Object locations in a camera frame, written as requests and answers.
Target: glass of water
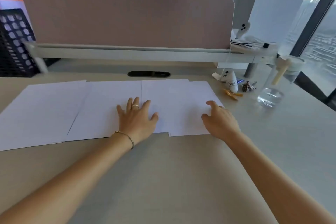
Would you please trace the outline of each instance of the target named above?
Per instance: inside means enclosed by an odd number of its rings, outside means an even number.
[[[268,107],[280,103],[304,64],[305,60],[298,57],[279,56],[258,96],[258,102]]]

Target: woman's left hand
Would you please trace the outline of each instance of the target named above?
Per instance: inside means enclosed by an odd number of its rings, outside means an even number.
[[[119,115],[119,130],[122,133],[127,134],[134,142],[139,142],[148,138],[155,130],[156,123],[159,120],[157,113],[154,113],[150,120],[148,120],[148,109],[151,104],[150,100],[147,100],[142,108],[139,108],[139,97],[136,97],[133,101],[130,98],[127,102],[126,112],[117,105],[117,111]]]

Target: sheet of paper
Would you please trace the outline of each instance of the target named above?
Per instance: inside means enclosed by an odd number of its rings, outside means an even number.
[[[210,115],[210,106],[206,101],[216,101],[222,105],[206,81],[189,82],[176,95],[174,102],[179,107],[174,110],[174,119],[169,129],[170,136],[187,136],[209,134],[204,127],[201,115]]]
[[[27,86],[0,114],[0,150],[65,141],[86,81]]]
[[[126,110],[127,100],[141,96],[141,81],[87,82],[84,100],[66,141],[110,137],[119,126],[116,106]]]
[[[142,101],[151,100],[148,115],[159,113],[159,120],[154,133],[169,132],[170,121],[174,119],[174,110],[179,108],[173,100],[188,79],[182,80],[143,80]]]

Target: hand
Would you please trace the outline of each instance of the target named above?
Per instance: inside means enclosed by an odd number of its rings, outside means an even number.
[[[142,108],[137,106],[132,107],[132,105],[139,104],[139,97],[136,97],[134,102],[132,101],[132,98],[128,100],[126,112],[120,105],[117,105],[119,131],[127,134],[133,140],[134,144],[138,144],[154,132],[159,116],[157,113],[154,113],[152,118],[148,120],[150,100],[147,100],[142,105]]]
[[[240,132],[238,122],[229,110],[218,106],[215,101],[206,103],[211,106],[211,116],[204,113],[202,120],[211,135],[224,141],[227,137]]]

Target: pink desk divider panel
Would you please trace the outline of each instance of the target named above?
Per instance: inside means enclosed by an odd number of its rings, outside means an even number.
[[[229,49],[233,0],[24,0],[39,44]]]

